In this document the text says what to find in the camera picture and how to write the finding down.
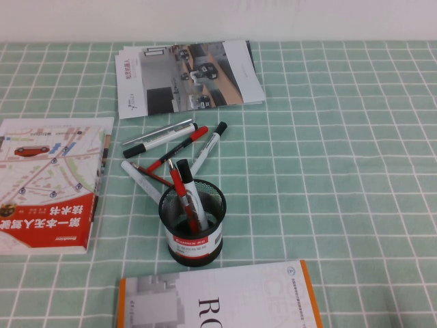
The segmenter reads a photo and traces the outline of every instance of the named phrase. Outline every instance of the green checkered tablecloth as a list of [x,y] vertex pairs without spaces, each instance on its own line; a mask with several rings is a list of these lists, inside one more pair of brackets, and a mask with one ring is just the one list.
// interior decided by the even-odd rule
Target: green checkered tablecloth
[[120,141],[188,117],[229,125],[209,268],[304,258],[325,327],[437,327],[437,42],[252,42],[265,104],[118,120],[123,45],[0,44],[0,119],[115,117],[88,253],[0,257],[0,327],[113,327],[120,277],[187,270]]

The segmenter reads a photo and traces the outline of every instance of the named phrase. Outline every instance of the red marker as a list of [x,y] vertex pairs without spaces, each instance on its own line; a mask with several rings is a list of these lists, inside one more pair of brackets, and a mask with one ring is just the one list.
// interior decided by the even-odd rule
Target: red marker
[[183,142],[178,144],[175,148],[170,150],[168,153],[166,153],[164,156],[158,159],[155,163],[150,165],[146,170],[149,172],[153,172],[155,169],[157,169],[162,164],[167,162],[171,157],[175,156],[179,151],[190,145],[193,141],[198,140],[202,135],[206,134],[207,132],[208,132],[207,126],[202,126],[201,128],[198,128],[190,137],[188,137]]
[[177,195],[179,196],[180,202],[184,207],[186,217],[188,218],[188,224],[190,226],[191,232],[193,234],[199,233],[199,225],[197,224],[197,220],[194,218],[193,211],[191,210],[190,203],[188,202],[188,198],[186,196],[186,189],[184,183],[182,182],[179,171],[176,169],[176,166],[173,164],[171,159],[169,159],[169,168],[170,175],[173,178],[173,182],[175,184],[175,190]]

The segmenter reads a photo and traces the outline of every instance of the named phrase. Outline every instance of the pen holder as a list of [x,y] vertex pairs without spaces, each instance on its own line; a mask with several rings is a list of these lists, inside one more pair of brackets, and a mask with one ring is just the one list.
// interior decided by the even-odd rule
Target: pen holder
[[184,209],[174,186],[159,201],[159,217],[165,226],[171,256],[187,267],[211,263],[223,247],[222,222],[226,213],[225,196],[219,188],[205,180],[194,179],[209,228],[191,234]]

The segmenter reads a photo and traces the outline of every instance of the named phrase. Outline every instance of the pen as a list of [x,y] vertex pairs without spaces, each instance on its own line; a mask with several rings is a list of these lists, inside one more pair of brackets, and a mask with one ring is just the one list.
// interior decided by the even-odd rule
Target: pen
[[152,179],[154,179],[154,180],[156,180],[156,181],[158,181],[158,182],[161,182],[163,185],[166,185],[166,186],[168,186],[168,187],[172,187],[172,186],[173,186],[173,185],[171,184],[171,182],[168,182],[167,180],[161,178],[160,176],[157,176],[155,173],[152,173],[152,172],[147,171],[144,167],[139,166],[139,165],[137,165],[137,164],[135,164],[135,163],[133,163],[133,162],[130,162],[130,164],[131,164],[135,169],[137,169],[138,171],[140,171],[141,173],[144,173],[146,176],[149,176],[150,178],[152,178]]
[[128,144],[131,144],[132,142],[136,142],[136,141],[139,141],[141,139],[150,138],[150,137],[153,137],[153,136],[158,135],[160,133],[176,130],[177,127],[188,125],[190,123],[193,123],[193,119],[192,118],[189,118],[189,119],[187,119],[185,121],[182,121],[182,122],[179,122],[179,123],[176,123],[176,124],[166,125],[166,126],[163,126],[162,128],[157,128],[157,129],[155,129],[153,131],[150,131],[149,133],[147,133],[145,135],[140,135],[138,137],[135,137],[134,139],[129,139],[127,141],[123,141],[122,145],[126,146]]
[[168,153],[166,153],[164,156],[162,156],[160,159],[158,159],[155,163],[150,165],[146,170],[149,172],[153,172],[155,169],[160,167],[162,164],[167,162],[171,157],[176,155],[179,151],[190,145],[193,141],[198,140],[202,135],[208,132],[207,126],[202,126],[198,130],[196,130],[190,137],[186,138],[183,142],[178,144],[175,148],[170,150]]
[[160,135],[153,140],[149,140],[147,142],[140,143],[139,145],[133,146],[129,149],[123,151],[123,155],[125,158],[129,159],[130,157],[142,154],[148,150],[151,150],[159,145],[166,144],[167,142],[187,135],[193,131],[197,130],[196,123],[190,123],[186,128],[181,128],[177,131],[167,131],[166,134]]
[[161,194],[139,173],[128,161],[122,161],[122,168],[136,183],[157,203],[161,199]]
[[206,220],[205,210],[203,209],[200,201],[188,161],[186,159],[181,159],[177,162],[177,164],[182,182],[184,183],[184,187],[186,189],[188,202],[193,206],[194,216],[197,217],[197,220],[199,221],[200,230],[207,230],[209,225],[208,221]]
[[186,189],[184,184],[182,183],[182,180],[180,179],[178,169],[176,169],[171,159],[169,159],[169,169],[170,169],[170,175],[173,178],[173,182],[175,184],[176,193],[179,196],[182,207],[184,207],[191,232],[193,234],[197,234],[199,233],[199,226],[197,224],[197,220],[193,216],[193,210],[191,209],[190,203],[188,201],[186,195]]
[[211,149],[214,147],[214,145],[217,143],[217,141],[220,139],[221,134],[226,130],[227,124],[224,122],[220,122],[218,126],[216,127],[216,130],[211,136],[211,139],[207,142],[206,146],[201,150],[199,153],[199,157],[195,160],[193,165],[191,166],[191,174],[196,175],[197,171],[199,171],[200,167],[202,166],[203,162],[206,160],[206,157],[208,157],[208,154],[210,153]]

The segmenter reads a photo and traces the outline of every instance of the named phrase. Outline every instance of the black marker cap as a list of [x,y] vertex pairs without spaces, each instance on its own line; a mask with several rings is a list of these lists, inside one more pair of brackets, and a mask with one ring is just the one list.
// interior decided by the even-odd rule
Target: black marker cap
[[180,177],[183,183],[190,183],[193,181],[193,175],[191,174],[190,166],[186,159],[181,159],[176,163],[179,168]]
[[218,124],[218,126],[216,127],[216,130],[214,131],[214,133],[218,133],[218,135],[221,136],[221,134],[226,130],[227,128],[227,124],[224,122],[220,122]]
[[140,155],[144,152],[145,152],[144,144],[140,143],[139,145],[133,146],[132,148],[123,151],[123,155],[125,159],[129,159],[130,157]]

